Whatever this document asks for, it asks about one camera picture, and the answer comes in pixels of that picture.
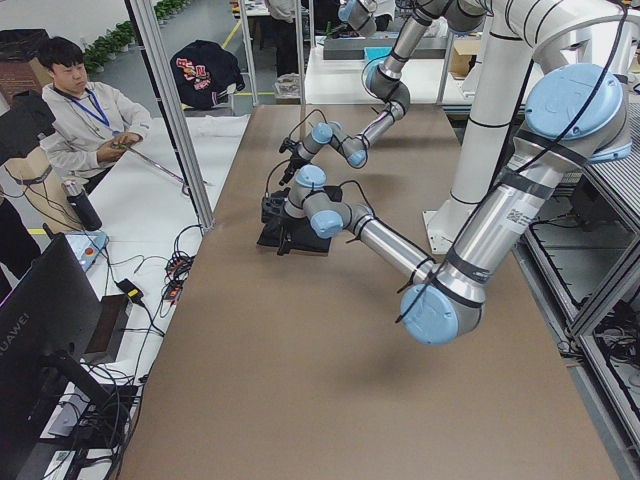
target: black monitor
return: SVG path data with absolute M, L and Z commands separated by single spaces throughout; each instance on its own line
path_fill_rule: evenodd
M 1 480 L 19 476 L 68 381 L 92 380 L 78 361 L 100 311 L 64 235 L 0 304 Z

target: brown tabletop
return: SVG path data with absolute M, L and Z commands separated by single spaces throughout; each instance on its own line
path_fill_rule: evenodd
M 323 111 L 354 133 L 375 115 Z M 428 347 L 394 324 L 406 279 L 348 233 L 328 256 L 256 247 L 265 179 L 300 112 L 262 106 L 251 118 L 121 478 L 617 478 L 511 256 L 478 329 Z M 357 179 L 387 224 L 426 247 L 421 211 L 447 197 L 458 152 L 442 111 L 416 106 L 364 169 L 328 148 L 315 163 L 330 184 Z

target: label on robot arm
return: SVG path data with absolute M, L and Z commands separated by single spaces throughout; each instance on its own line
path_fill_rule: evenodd
M 529 224 L 535 220 L 538 208 L 529 205 L 523 200 L 518 200 L 502 219 L 501 225 L 518 235 L 522 235 Z

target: black hair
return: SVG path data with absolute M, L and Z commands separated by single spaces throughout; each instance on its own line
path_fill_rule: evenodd
M 54 63 L 72 67 L 84 63 L 84 53 L 75 43 L 66 38 L 53 37 L 45 40 L 38 48 L 38 61 L 51 70 Z

